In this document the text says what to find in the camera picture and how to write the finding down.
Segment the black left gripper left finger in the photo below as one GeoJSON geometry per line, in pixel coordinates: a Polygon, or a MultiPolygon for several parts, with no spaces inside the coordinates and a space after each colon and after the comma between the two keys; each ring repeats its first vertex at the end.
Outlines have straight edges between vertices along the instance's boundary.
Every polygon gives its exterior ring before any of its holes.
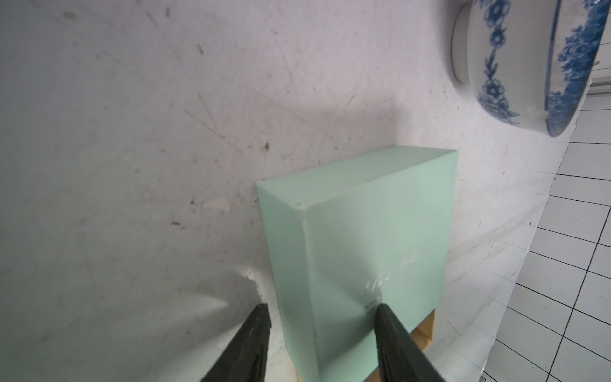
{"type": "Polygon", "coordinates": [[[268,305],[260,303],[229,342],[201,382],[264,381],[271,319],[268,305]]]}

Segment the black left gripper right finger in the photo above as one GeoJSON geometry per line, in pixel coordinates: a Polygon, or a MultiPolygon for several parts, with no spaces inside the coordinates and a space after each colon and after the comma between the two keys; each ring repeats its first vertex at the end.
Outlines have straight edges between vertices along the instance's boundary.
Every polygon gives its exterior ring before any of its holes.
{"type": "Polygon", "coordinates": [[[389,305],[377,307],[374,331],[381,381],[444,382],[389,305]]]}

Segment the mint green jewelry box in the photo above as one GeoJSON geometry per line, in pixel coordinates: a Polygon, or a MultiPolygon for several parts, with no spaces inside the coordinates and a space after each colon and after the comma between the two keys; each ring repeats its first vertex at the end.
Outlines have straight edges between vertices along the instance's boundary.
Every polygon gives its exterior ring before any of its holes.
{"type": "Polygon", "coordinates": [[[439,306],[457,162],[457,151],[393,146],[258,183],[302,380],[365,380],[377,366],[377,307],[413,330],[439,306]]]}

